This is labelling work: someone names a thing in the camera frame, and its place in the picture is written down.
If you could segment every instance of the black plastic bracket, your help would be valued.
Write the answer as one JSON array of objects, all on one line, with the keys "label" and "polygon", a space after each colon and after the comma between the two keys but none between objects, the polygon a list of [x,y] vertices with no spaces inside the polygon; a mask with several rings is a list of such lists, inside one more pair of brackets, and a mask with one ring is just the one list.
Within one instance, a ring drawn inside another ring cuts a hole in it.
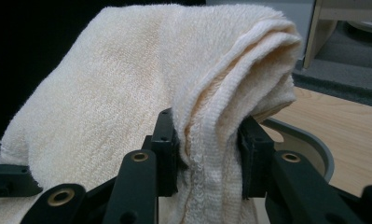
[{"label": "black plastic bracket", "polygon": [[177,170],[183,163],[170,108],[159,113],[153,135],[145,138],[142,149],[151,149],[157,156],[158,196],[171,197],[177,192]]},{"label": "black plastic bracket", "polygon": [[261,126],[249,117],[238,129],[241,151],[242,198],[264,198],[269,185],[274,142]]},{"label": "black plastic bracket", "polygon": [[125,155],[117,177],[86,192],[61,184],[40,196],[22,224],[158,222],[157,159],[151,150]]},{"label": "black plastic bracket", "polygon": [[274,186],[266,201],[271,223],[363,223],[301,154],[277,151],[271,169]]},{"label": "black plastic bracket", "polygon": [[30,197],[41,190],[28,166],[0,164],[0,198]]}]

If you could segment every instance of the table surface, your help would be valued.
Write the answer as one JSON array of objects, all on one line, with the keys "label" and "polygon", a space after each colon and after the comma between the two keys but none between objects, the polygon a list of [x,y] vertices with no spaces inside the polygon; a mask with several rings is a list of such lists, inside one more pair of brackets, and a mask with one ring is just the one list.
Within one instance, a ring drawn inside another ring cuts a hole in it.
[{"label": "table surface", "polygon": [[320,138],[335,161],[330,184],[360,196],[372,185],[372,107],[295,88],[296,101],[273,118]]}]

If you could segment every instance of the terry cloth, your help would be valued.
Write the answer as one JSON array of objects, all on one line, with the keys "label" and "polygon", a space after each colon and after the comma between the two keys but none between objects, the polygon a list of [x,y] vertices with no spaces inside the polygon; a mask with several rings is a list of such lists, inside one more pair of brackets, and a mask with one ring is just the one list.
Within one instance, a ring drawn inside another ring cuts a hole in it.
[{"label": "terry cloth", "polygon": [[[105,8],[9,123],[0,163],[29,165],[44,190],[90,190],[172,107],[188,169],[160,200],[160,222],[255,223],[236,132],[296,99],[299,45],[295,25],[269,7]],[[0,200],[0,223],[20,222],[35,199]]]}]

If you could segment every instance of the screw hole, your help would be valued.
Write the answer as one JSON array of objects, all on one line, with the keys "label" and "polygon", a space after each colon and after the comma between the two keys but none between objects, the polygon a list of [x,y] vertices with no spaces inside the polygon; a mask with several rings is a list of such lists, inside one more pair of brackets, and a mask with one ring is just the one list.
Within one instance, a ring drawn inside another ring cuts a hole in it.
[{"label": "screw hole", "polygon": [[148,159],[148,155],[143,152],[140,152],[140,153],[133,154],[132,159],[134,161],[145,161]]},{"label": "screw hole", "polygon": [[48,204],[56,207],[69,203],[75,197],[73,189],[60,189],[49,195]]},{"label": "screw hole", "polygon": [[135,212],[126,212],[121,215],[119,219],[119,223],[121,224],[132,224],[135,223],[137,219],[137,215]]},{"label": "screw hole", "polygon": [[285,161],[290,161],[290,162],[300,162],[301,161],[301,159],[293,153],[284,153],[284,154],[282,154],[282,158]]},{"label": "screw hole", "polygon": [[346,221],[342,217],[332,213],[326,214],[325,219],[332,224],[346,224]]}]

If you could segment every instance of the towel fold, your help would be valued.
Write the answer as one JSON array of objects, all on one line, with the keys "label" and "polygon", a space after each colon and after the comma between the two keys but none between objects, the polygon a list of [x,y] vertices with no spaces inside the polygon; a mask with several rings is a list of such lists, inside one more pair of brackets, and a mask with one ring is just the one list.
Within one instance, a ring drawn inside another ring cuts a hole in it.
[{"label": "towel fold", "polygon": [[[0,163],[29,165],[44,190],[90,190],[172,107],[188,169],[179,192],[160,199],[160,223],[255,223],[236,132],[295,100],[299,45],[294,24],[269,7],[105,8],[9,123]],[[1,199],[0,223],[20,222],[35,199]]]}]

